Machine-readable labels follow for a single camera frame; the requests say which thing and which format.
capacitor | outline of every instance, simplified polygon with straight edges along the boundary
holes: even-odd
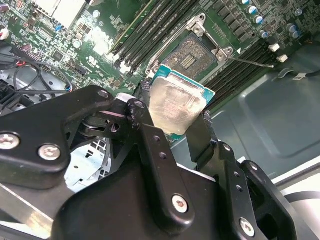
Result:
[[[98,19],[100,17],[100,12],[98,10],[94,10],[93,13],[92,13],[92,16],[95,18],[95,19]]]
[[[291,32],[290,33],[290,37],[294,38],[294,39],[298,39],[300,37],[300,32],[299,31],[295,31],[295,32]]]
[[[0,4],[0,13],[4,13],[10,10],[10,6],[8,4]]]
[[[245,5],[245,4],[249,4],[250,0],[240,0],[240,4]]]
[[[298,9],[294,12],[294,15],[295,15],[296,17],[299,17],[299,16],[301,16],[303,13],[304,13],[304,11],[303,11],[302,9],[298,8]]]
[[[30,44],[30,43],[28,43],[28,44],[26,44],[26,45],[24,45],[24,46],[22,46],[21,47],[21,50],[23,51],[23,52],[29,52],[30,50],[32,49],[32,45]]]
[[[262,16],[255,16],[254,19],[253,19],[253,22],[255,24],[262,24],[264,21],[264,18]]]
[[[261,37],[262,39],[266,39],[266,38],[269,37],[269,33],[266,32],[266,31],[261,30],[261,31],[260,31],[260,37]]]
[[[288,24],[286,26],[286,30],[289,32],[289,33],[294,33],[296,32],[298,29],[297,29],[297,26],[296,25],[293,25],[292,23]]]
[[[248,13],[248,14],[255,14],[256,12],[257,12],[258,10],[257,10],[257,8],[255,7],[255,6],[248,6],[247,8],[246,8],[246,12]]]
[[[73,42],[73,47],[74,47],[75,49],[79,49],[79,48],[81,48],[81,46],[82,46],[82,41],[80,41],[80,40],[75,40],[75,41]]]

screw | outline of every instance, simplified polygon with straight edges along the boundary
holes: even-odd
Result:
[[[103,91],[103,90],[100,90],[100,91],[98,92],[98,94],[99,94],[101,97],[105,98],[105,99],[107,99],[107,98],[109,97],[108,93],[107,93],[106,91]]]
[[[245,234],[247,234],[249,237],[253,237],[255,235],[254,227],[248,222],[245,218],[240,218],[240,226]]]
[[[55,145],[47,144],[39,148],[38,154],[44,160],[54,161],[60,157],[61,151]]]
[[[172,204],[179,213],[185,214],[188,211],[188,203],[182,196],[174,195]]]
[[[145,108],[144,104],[143,104],[142,102],[140,102],[140,101],[135,101],[134,104],[135,104],[137,107],[141,108],[141,109],[144,109],[144,108]]]
[[[231,147],[228,146],[227,144],[224,143],[223,146],[224,146],[225,150],[227,150],[228,152],[231,151]]]
[[[258,171],[257,165],[255,165],[253,162],[250,162],[250,166],[253,168],[253,170]]]
[[[225,58],[224,54],[222,52],[219,52],[216,57],[218,58],[218,60],[223,60]]]
[[[20,139],[13,134],[5,133],[0,135],[0,149],[10,150],[20,144]]]

motherboard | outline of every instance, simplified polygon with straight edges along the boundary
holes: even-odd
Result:
[[[112,94],[132,94],[164,64],[225,99],[248,81],[248,74],[240,74],[244,66],[252,76],[266,69],[231,59],[247,55],[247,61],[281,64],[283,56],[319,31],[320,20],[319,0],[1,3],[10,6],[0,11],[8,43],[32,60],[59,68],[76,88],[98,85]],[[234,69],[240,69],[240,78],[226,80]]]

black mounting arm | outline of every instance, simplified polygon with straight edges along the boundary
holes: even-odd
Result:
[[[65,203],[53,240],[317,239],[256,164],[236,162],[210,116],[186,135],[197,170],[214,178],[177,166],[144,102],[89,86],[0,118],[0,182],[53,188],[71,151],[106,137],[111,175]]]

black cable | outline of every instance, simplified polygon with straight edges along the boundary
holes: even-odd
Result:
[[[36,81],[38,80],[38,78],[41,76],[41,69],[39,67],[35,67],[35,70],[36,70],[36,77],[29,83],[29,85],[19,89],[19,91],[23,91],[23,90],[27,90],[28,88],[30,88],[33,84],[36,83]],[[15,82],[17,82],[17,74],[18,74],[18,70],[14,73],[14,76],[13,76],[13,84]]]
[[[320,70],[319,71],[315,71],[315,72],[312,72],[312,73],[307,73],[305,76],[307,78],[312,78],[312,77],[316,77],[316,76],[319,76],[320,75]]]
[[[18,72],[19,70],[25,68],[25,67],[32,67],[36,70],[36,77],[29,83],[28,86],[26,87],[23,87],[21,89],[18,89],[18,85],[17,85],[17,75],[18,75]],[[17,70],[15,71],[14,75],[13,75],[13,85],[14,85],[14,89],[16,91],[18,91],[19,93],[23,90],[27,90],[28,88],[30,88],[33,84],[36,83],[36,81],[40,79],[41,83],[43,84],[43,86],[47,89],[47,91],[52,91],[52,88],[47,84],[47,82],[45,81],[44,77],[42,76],[42,72],[41,72],[41,68],[38,66],[38,65],[23,65],[23,66],[19,66],[17,68]],[[50,94],[51,98],[55,98],[56,95],[54,94]]]
[[[42,76],[42,73],[41,73],[41,69],[40,69],[40,67],[38,65],[44,65],[44,66],[47,66],[47,67],[50,67],[50,68],[56,70],[57,72],[59,72],[65,78],[68,86],[70,88],[73,87],[71,81],[66,77],[66,75],[61,70],[59,70],[58,68],[56,68],[55,66],[53,66],[53,65],[51,65],[49,63],[46,63],[46,62],[33,62],[33,61],[29,61],[27,59],[23,59],[21,57],[17,57],[17,56],[13,56],[13,55],[7,55],[7,54],[3,54],[3,53],[0,53],[0,55],[4,56],[6,58],[11,58],[11,59],[15,59],[15,60],[24,61],[26,63],[29,63],[37,70],[37,77],[35,79],[33,79],[33,81],[31,81],[31,83],[27,87],[24,87],[24,88],[20,89],[19,90],[20,93],[27,94],[25,92],[33,92],[33,93],[28,93],[28,95],[50,94],[52,98],[55,98],[54,94],[65,94],[66,92],[68,92],[66,90],[52,90],[51,87],[44,80],[44,78]],[[19,72],[19,68],[17,69],[17,71],[14,73],[14,76],[13,76],[13,84],[14,84],[14,89],[15,90],[18,89],[18,85],[17,85],[18,72]],[[48,89],[48,90],[47,91],[29,91],[29,90],[26,91],[26,89],[31,87],[37,81],[38,78],[41,80],[41,82],[44,85],[44,87],[46,89]]]
[[[21,58],[21,57],[7,55],[7,54],[3,54],[3,53],[0,53],[0,56],[6,57],[6,58],[9,58],[9,59],[15,59],[15,60],[24,61],[24,62],[29,63],[31,65],[44,65],[44,66],[50,67],[50,68],[56,70],[57,72],[59,72],[65,78],[68,86],[72,87],[72,83],[69,80],[69,78],[67,78],[67,76],[60,69],[58,69],[57,67],[51,65],[50,63],[46,63],[46,62],[43,62],[43,61],[38,61],[38,62],[37,61],[29,61],[29,60]]]

